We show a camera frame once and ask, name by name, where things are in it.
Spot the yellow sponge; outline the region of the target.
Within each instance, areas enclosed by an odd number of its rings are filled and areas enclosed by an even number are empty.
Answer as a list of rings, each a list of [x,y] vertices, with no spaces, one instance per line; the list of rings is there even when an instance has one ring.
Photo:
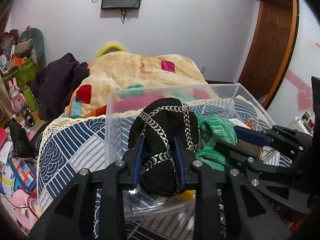
[[[179,200],[182,200],[182,201],[187,201],[187,200],[190,200],[191,198],[193,198],[195,193],[196,193],[195,190],[187,190],[187,191],[184,191],[181,194],[173,196],[173,198],[179,199]]]

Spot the green knitted cloth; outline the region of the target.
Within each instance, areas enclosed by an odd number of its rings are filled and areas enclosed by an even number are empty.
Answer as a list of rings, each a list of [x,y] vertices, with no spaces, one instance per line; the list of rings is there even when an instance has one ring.
[[[195,152],[196,160],[202,161],[214,170],[225,171],[231,164],[215,149],[215,146],[218,142],[227,142],[234,146],[238,144],[235,124],[215,115],[196,114],[196,117],[202,143],[202,148]]]

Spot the clear plastic storage box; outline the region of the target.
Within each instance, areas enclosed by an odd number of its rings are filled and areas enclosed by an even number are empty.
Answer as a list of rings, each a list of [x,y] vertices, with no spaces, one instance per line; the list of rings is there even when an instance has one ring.
[[[111,92],[106,110],[105,165],[121,159],[128,150],[129,133],[136,117],[158,100],[165,112],[189,109],[203,116],[238,119],[255,131],[270,129],[274,121],[262,105],[240,84],[143,87]],[[127,220],[168,215],[195,206],[195,194],[180,200],[147,194],[138,186],[123,194]]]

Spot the black hat with chains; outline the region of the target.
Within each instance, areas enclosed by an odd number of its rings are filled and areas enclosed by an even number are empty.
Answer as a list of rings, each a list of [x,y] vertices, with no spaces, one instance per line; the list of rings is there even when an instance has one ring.
[[[141,137],[140,187],[148,194],[172,197],[184,192],[176,139],[195,152],[199,129],[195,113],[175,98],[162,98],[145,107],[133,122],[128,148]]]

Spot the white sliding wardrobe door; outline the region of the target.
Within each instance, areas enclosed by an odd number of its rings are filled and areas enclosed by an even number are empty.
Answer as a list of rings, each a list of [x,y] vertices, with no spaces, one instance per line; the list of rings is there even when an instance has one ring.
[[[299,25],[295,48],[285,77],[267,109],[275,124],[289,126],[312,110],[311,78],[319,77],[319,22],[306,0],[299,0]]]

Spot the colourful puzzle box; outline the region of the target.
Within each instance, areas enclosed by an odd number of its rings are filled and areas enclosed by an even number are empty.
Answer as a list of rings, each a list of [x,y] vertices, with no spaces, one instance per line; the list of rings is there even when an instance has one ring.
[[[33,191],[36,187],[36,170],[32,163],[16,158],[10,158],[8,163],[15,177],[14,189]]]

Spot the blue white patterned cloth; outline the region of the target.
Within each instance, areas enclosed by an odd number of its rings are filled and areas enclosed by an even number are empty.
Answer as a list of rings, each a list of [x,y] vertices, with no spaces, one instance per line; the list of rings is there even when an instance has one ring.
[[[252,124],[261,131],[273,126],[270,117],[242,96],[227,99],[193,100],[190,109],[202,116],[226,117],[225,107],[234,108],[234,118]],[[105,159],[120,159],[127,150],[130,128],[137,116],[127,111],[112,124],[112,142],[116,150],[105,149],[106,117],[59,118],[44,132],[38,164],[37,194],[44,212],[70,179],[81,169],[102,170]],[[126,233],[129,239],[192,239],[194,202],[145,194],[136,189],[124,194]]]

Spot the brown wooden door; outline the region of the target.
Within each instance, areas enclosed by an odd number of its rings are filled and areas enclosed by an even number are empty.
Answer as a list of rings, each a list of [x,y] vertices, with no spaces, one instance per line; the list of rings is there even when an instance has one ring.
[[[260,0],[258,19],[238,82],[268,108],[284,78],[296,42],[298,0]]]

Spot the pink rabbit toy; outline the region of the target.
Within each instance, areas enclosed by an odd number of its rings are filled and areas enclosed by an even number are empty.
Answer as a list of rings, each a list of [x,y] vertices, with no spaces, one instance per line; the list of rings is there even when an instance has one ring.
[[[22,108],[27,107],[27,101],[24,95],[20,92],[20,88],[17,85],[15,77],[12,80],[9,80],[8,85],[12,110],[17,115],[21,115]]]

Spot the dark purple garment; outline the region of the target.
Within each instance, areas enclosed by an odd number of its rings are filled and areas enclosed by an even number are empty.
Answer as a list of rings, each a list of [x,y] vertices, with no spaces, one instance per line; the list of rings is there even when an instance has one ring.
[[[67,53],[48,64],[29,82],[41,119],[58,118],[69,105],[73,92],[89,77],[88,63]]]

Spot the beige plush blanket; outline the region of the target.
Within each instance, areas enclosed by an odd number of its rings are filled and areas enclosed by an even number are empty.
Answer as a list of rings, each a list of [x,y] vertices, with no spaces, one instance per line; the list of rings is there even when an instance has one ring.
[[[177,54],[150,57],[116,51],[96,58],[87,70],[89,76],[72,93],[62,117],[103,115],[110,92],[135,85],[157,87],[206,84],[196,63]]]

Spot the green cardboard box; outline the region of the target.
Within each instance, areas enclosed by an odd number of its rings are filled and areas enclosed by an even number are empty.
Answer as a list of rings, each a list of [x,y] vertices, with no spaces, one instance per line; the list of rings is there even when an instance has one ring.
[[[29,81],[35,78],[37,72],[40,68],[33,63],[32,59],[28,59],[18,67],[14,67],[12,70],[6,72],[2,75],[6,89],[9,90],[8,82],[14,77],[16,78],[17,85],[20,89],[23,89]]]

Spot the yellow green pillow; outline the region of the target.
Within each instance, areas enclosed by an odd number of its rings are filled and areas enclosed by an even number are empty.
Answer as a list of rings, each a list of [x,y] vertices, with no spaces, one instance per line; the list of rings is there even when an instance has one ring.
[[[126,51],[126,48],[118,42],[107,42],[99,49],[95,58],[117,51]]]

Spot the grey green plush toy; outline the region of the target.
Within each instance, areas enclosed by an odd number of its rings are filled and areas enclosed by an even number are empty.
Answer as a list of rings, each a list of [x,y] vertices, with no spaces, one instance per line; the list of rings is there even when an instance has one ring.
[[[15,46],[15,53],[24,56],[30,55],[33,63],[40,69],[47,66],[44,51],[44,36],[37,28],[29,28],[21,33]]]

